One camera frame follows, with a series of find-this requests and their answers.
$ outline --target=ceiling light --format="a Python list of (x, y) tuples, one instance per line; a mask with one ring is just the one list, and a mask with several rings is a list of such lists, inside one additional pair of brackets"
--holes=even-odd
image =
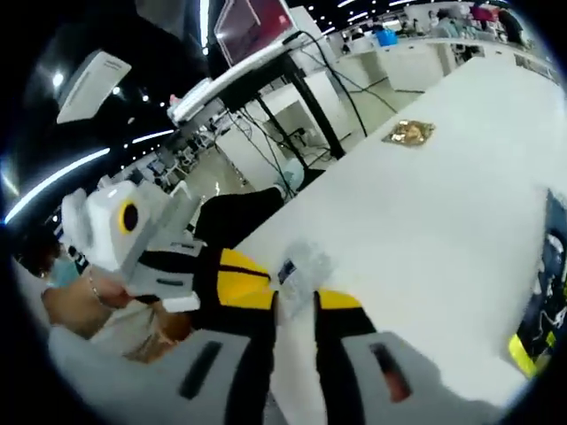
[(343, 7), (346, 6), (347, 4), (352, 3), (354, 0), (345, 0), (343, 3), (339, 3), (337, 4), (337, 7)]
[(144, 140), (153, 139), (154, 137), (160, 137), (161, 135), (170, 135), (173, 132), (174, 130), (166, 130), (166, 131), (160, 131), (159, 133), (153, 133), (152, 135), (145, 135), (143, 137), (138, 137), (137, 139), (134, 139), (132, 143), (140, 143), (143, 142)]
[(388, 4), (389, 6), (395, 6), (396, 4), (402, 4), (402, 3), (411, 3), (414, 2), (415, 0), (397, 0), (395, 2), (391, 2), (390, 4)]
[(336, 28), (331, 27), (331, 28), (327, 29), (326, 31), (323, 31), (322, 34), (323, 34), (323, 35), (327, 35), (328, 33), (332, 33), (335, 29), (336, 29)]
[(55, 75), (53, 75), (53, 87), (56, 89), (57, 87), (59, 87), (61, 84), (63, 84), (63, 74), (62, 73), (56, 73)]
[(206, 47), (209, 38), (209, 0), (201, 0), (199, 22), (201, 26), (201, 47)]
[(363, 12), (363, 13), (359, 13), (356, 16), (353, 16), (352, 18), (348, 19), (347, 22), (353, 22), (354, 20), (357, 20), (358, 18), (363, 18), (365, 16), (367, 16), (369, 13), (368, 12)]
[(44, 191), (47, 187), (49, 187), (51, 184), (53, 184), (54, 182), (56, 182), (57, 180), (59, 180), (61, 177), (63, 177), (64, 175), (71, 173), (75, 168), (78, 168), (80, 166), (83, 166), (85, 164), (87, 164), (88, 162), (100, 158), (103, 155), (106, 155), (108, 152), (110, 152), (110, 148), (106, 148), (106, 149), (102, 149), (101, 151), (92, 153), (84, 158), (81, 158), (77, 161), (75, 161), (72, 164), (69, 164), (68, 166), (61, 168), (59, 171), (57, 171), (55, 174), (50, 175), (47, 179), (45, 179), (43, 182), (39, 183), (37, 186), (35, 186), (33, 189), (31, 189), (11, 210), (10, 212), (8, 212), (8, 215), (6, 215), (6, 218), (4, 219), (4, 224), (8, 224), (10, 222), (11, 219), (14, 218), (14, 216), (19, 213), (27, 204), (29, 204), (29, 202), (34, 199), (37, 195), (39, 195), (42, 191)]
[(6, 188), (8, 188), (15, 196), (17, 197), (19, 196), (19, 190), (18, 188), (16, 188), (16, 185), (12, 183), (10, 179), (3, 174), (2, 174), (2, 181), (6, 185)]

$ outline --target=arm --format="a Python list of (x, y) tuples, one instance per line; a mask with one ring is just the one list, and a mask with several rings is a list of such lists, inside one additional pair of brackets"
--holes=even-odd
[[(51, 324), (62, 325), (86, 339), (95, 335), (113, 313), (131, 300), (118, 283), (92, 276), (90, 269), (64, 288), (49, 288), (43, 293), (43, 305)], [(96, 288), (100, 299), (95, 294)]]

